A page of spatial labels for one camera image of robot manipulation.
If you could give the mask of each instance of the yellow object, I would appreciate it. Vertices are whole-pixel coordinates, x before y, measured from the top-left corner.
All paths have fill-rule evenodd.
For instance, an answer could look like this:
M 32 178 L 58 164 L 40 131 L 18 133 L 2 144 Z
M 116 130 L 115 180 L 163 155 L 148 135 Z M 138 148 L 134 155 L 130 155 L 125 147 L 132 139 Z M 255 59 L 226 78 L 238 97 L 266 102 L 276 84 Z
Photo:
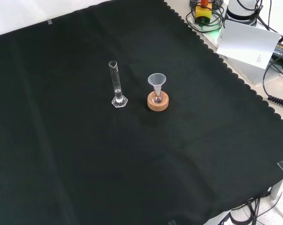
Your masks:
M 208 8 L 212 9 L 212 4 L 207 5 Z M 212 11 L 208 8 L 202 8 L 201 6 L 196 6 L 196 18 L 201 21 L 201 23 L 210 22 Z

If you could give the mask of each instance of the white device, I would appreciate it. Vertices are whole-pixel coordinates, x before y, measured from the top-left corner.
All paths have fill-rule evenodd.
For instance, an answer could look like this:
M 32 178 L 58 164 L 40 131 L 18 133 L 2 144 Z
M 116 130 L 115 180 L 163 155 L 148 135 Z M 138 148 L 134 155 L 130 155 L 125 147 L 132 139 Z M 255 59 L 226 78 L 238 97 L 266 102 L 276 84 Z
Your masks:
M 261 10 L 261 8 L 255 10 L 256 3 L 256 0 L 230 0 L 225 19 L 255 26 L 257 22 L 255 15 Z

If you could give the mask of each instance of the funnel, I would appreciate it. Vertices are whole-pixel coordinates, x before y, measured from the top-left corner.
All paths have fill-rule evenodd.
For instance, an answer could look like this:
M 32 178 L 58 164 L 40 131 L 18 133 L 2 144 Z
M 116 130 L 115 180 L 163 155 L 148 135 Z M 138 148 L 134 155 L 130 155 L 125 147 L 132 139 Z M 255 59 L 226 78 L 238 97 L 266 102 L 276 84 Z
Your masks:
M 152 74 L 147 80 L 155 90 L 151 96 L 151 101 L 156 104 L 162 103 L 165 98 L 163 92 L 161 91 L 161 87 L 166 81 L 166 76 L 163 74 Z
M 164 74 L 152 74 L 147 80 L 150 85 L 154 87 L 156 94 L 159 96 L 161 94 L 161 87 L 166 81 L 166 76 Z

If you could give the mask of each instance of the glass graduated cylinder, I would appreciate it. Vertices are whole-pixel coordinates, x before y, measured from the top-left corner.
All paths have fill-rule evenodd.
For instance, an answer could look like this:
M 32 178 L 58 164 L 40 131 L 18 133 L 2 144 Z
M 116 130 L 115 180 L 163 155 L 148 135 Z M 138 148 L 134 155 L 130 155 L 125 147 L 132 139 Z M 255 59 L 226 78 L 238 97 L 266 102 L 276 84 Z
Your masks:
M 119 79 L 118 66 L 116 61 L 109 62 L 109 69 L 113 83 L 114 95 L 115 97 L 112 100 L 112 104 L 116 107 L 126 106 L 128 100 L 125 96 L 122 95 L 121 82 Z

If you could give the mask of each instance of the cable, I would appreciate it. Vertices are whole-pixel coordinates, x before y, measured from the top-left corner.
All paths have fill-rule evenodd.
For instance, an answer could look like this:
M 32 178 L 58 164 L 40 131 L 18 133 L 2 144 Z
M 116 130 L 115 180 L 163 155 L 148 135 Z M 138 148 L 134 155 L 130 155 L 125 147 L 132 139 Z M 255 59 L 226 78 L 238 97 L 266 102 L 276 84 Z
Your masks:
M 198 3 L 200 3 L 200 0 L 189 0 L 190 7 Z M 217 10 L 217 6 L 222 6 L 224 0 L 212 0 L 211 3 L 212 3 L 212 9 Z
M 263 20 L 261 19 L 260 16 L 257 16 L 257 19 L 262 23 L 262 25 L 267 29 L 267 30 L 272 30 L 273 32 L 278 33 L 277 31 L 275 31 L 273 28 L 271 28 L 270 26 L 266 25 L 265 22 L 263 22 Z
M 268 26 L 269 26 L 269 19 L 271 17 L 271 9 L 272 9 L 272 0 L 269 0 Z
M 224 22 L 224 18 L 222 16 L 223 12 L 225 11 L 225 9 L 222 7 L 222 4 L 223 4 L 223 0 L 214 0 L 214 1 L 210 1 L 209 3 L 212 3 L 212 8 L 209 8 L 209 7 L 206 7 L 206 6 L 201 6 L 200 3 L 197 3 L 195 2 L 195 0 L 190 0 L 190 6 L 191 6 L 191 12 L 188 13 L 186 15 L 186 22 L 188 23 L 188 25 L 193 28 L 195 31 L 199 32 L 199 33 L 210 33 L 210 32 L 214 32 L 214 31 L 217 31 L 217 30 L 220 30 L 222 28 L 222 25 L 221 23 Z M 194 11 L 196 9 L 197 6 L 200 6 L 202 8 L 207 8 L 209 10 L 212 11 L 212 14 L 213 15 L 217 15 L 216 19 L 213 20 L 212 22 L 202 22 L 200 20 L 198 20 L 195 15 L 194 15 Z M 198 22 L 200 23 L 201 25 L 203 26 L 207 26 L 207 27 L 214 27 L 214 26 L 217 26 L 218 25 L 218 28 L 216 29 L 212 29 L 212 30 L 199 30 L 198 28 L 196 28 L 189 20 L 188 20 L 188 16 L 189 15 L 192 15 L 192 17 L 194 18 L 194 21 L 195 22 Z
M 272 193 L 272 190 L 273 190 L 273 187 L 271 187 L 271 189 L 269 191 L 267 191 L 264 195 L 261 195 L 260 198 L 265 198 L 265 197 L 269 196 Z M 248 200 L 249 203 L 252 203 L 254 201 L 255 201 L 255 198 L 250 198 Z M 239 210 L 239 209 L 245 207 L 246 205 L 247 205 L 247 203 L 244 203 L 243 205 L 241 205 L 237 208 L 231 209 L 231 211 Z
M 281 59 L 282 57 L 283 57 L 283 55 L 280 56 L 280 57 L 278 57 L 276 60 L 274 60 L 274 62 L 277 62 L 277 61 L 278 61 L 279 59 Z M 266 74 L 267 74 L 268 69 L 269 69 L 272 65 L 273 65 L 273 64 L 272 64 L 272 62 L 271 62 L 271 64 L 267 67 L 267 69 L 266 69 L 265 72 L 264 72 L 264 75 L 263 75 L 263 78 L 262 78 L 263 90 L 264 90 L 264 92 L 266 93 L 266 95 L 268 96 L 268 100 L 269 100 L 269 101 L 272 101 L 272 102 L 277 103 L 277 104 L 279 104 L 279 105 L 283 105 L 283 99 L 280 99 L 280 98 L 277 98 L 277 97 L 274 97 L 274 96 L 269 95 L 268 92 L 267 92 L 267 90 L 265 89 L 265 84 L 264 84 L 265 76 L 266 76 Z
M 265 212 L 261 213 L 261 214 L 260 214 L 259 216 L 257 216 L 257 217 L 262 216 L 263 214 L 267 213 L 267 212 L 270 211 L 272 208 L 274 208 L 274 207 L 278 204 L 278 202 L 279 202 L 281 196 L 282 196 L 282 192 L 281 192 L 280 197 L 278 198 L 277 202 L 276 202 L 270 209 L 268 209 L 268 210 L 266 210 Z
M 252 205 L 251 205 L 248 201 L 246 202 L 246 206 L 249 208 L 251 214 L 254 213 L 254 209 L 253 209 Z M 234 223 L 234 224 L 236 224 L 236 225 L 248 225 L 248 224 L 250 224 L 250 223 L 253 221 L 253 219 L 252 219 L 251 217 L 249 217 L 249 218 L 248 218 L 247 220 L 245 220 L 245 221 L 237 221 L 237 220 L 235 220 L 235 219 L 232 217 L 232 214 L 231 214 L 231 213 L 229 213 L 229 215 L 230 215 L 230 219 L 231 219 L 232 223 Z
M 240 5 L 242 8 L 244 8 L 245 10 L 248 10 L 248 11 L 256 11 L 256 10 L 259 9 L 259 8 L 261 9 L 261 5 L 262 5 L 262 0 L 256 0 L 256 4 L 255 4 L 254 9 L 250 9 L 250 8 L 245 7 L 243 4 L 241 4 L 241 2 L 240 2 L 239 0 L 237 0 L 237 2 L 239 3 L 239 5 Z
M 273 66 L 274 68 L 272 69 L 276 69 L 278 73 L 283 75 L 283 72 L 273 63 L 273 62 L 269 62 L 271 66 Z

